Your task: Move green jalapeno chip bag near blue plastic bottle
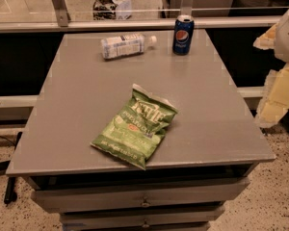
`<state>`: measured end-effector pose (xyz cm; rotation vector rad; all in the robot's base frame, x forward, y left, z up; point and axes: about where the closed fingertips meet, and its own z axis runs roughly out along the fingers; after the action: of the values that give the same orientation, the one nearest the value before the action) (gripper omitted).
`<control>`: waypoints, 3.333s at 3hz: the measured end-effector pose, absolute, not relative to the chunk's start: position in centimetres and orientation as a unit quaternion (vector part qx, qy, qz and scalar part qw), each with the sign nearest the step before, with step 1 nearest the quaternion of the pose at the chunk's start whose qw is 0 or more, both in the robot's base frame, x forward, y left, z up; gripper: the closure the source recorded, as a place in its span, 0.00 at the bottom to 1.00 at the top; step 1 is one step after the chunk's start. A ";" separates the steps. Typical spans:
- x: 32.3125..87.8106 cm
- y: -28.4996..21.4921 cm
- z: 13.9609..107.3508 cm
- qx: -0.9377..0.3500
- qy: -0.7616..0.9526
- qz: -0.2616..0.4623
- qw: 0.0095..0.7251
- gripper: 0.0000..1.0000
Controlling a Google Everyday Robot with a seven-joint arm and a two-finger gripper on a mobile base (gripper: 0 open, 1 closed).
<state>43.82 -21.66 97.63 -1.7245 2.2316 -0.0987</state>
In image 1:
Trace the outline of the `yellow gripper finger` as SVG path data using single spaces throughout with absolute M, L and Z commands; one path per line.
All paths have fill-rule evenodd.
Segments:
M 275 39 L 276 39 L 276 25 L 274 24 L 264 34 L 262 34 L 254 41 L 253 46 L 261 50 L 274 49 Z
M 270 128 L 289 111 L 289 64 L 280 71 L 270 70 L 264 84 L 263 97 L 257 110 L 255 122 L 260 128 Z

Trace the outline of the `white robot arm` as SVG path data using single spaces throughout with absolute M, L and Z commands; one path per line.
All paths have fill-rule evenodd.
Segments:
M 278 23 L 255 40 L 253 46 L 262 50 L 273 49 L 275 57 L 285 62 L 282 70 L 269 71 L 256 110 L 258 126 L 270 128 L 289 111 L 289 9 Z

